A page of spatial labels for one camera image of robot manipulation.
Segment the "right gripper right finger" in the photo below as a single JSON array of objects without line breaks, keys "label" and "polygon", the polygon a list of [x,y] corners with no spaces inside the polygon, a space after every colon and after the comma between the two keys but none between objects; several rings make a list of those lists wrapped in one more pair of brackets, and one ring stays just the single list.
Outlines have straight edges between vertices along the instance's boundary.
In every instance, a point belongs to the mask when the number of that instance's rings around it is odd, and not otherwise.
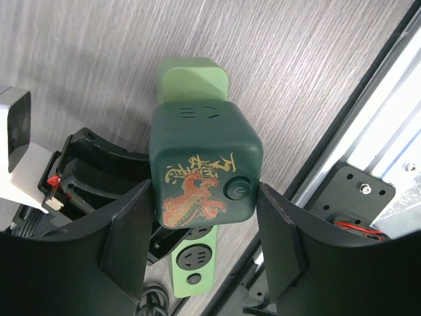
[{"label": "right gripper right finger", "polygon": [[357,236],[259,186],[257,218],[278,315],[419,315],[420,233]]}]

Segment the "green patterned cube adapter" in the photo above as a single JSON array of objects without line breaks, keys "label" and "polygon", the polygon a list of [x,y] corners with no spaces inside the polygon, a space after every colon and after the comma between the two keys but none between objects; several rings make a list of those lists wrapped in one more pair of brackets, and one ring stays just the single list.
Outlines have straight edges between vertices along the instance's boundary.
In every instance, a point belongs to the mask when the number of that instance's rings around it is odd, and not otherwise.
[{"label": "green patterned cube adapter", "polygon": [[181,229],[249,219],[263,153],[259,136],[232,102],[159,105],[149,159],[160,224]]}]

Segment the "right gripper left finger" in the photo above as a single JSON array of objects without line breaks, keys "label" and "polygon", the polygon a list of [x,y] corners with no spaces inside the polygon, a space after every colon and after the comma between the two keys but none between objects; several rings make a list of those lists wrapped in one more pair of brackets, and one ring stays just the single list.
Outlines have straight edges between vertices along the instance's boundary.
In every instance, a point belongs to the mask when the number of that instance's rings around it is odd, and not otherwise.
[{"label": "right gripper left finger", "polygon": [[1,314],[133,315],[153,217],[146,180],[52,234],[2,234]]}]

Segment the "green power strip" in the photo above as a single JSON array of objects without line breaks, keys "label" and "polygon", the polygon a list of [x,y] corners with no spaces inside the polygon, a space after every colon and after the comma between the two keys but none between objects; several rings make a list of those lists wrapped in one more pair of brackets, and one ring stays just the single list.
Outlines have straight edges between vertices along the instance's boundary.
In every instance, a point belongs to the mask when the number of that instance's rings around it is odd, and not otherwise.
[{"label": "green power strip", "polygon": [[[157,69],[158,103],[225,101],[226,71],[206,57],[165,59]],[[213,285],[217,226],[192,228],[171,253],[170,274],[177,298],[208,292]]]}]

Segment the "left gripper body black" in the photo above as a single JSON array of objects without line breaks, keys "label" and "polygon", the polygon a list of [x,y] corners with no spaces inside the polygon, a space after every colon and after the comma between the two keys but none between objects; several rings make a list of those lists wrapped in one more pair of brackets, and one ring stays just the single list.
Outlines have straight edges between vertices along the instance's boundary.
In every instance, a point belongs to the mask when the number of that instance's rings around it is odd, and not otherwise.
[{"label": "left gripper body black", "polygon": [[184,239],[157,220],[148,155],[129,152],[88,128],[67,137],[38,184],[42,206],[64,225],[43,235],[58,267],[152,265]]}]

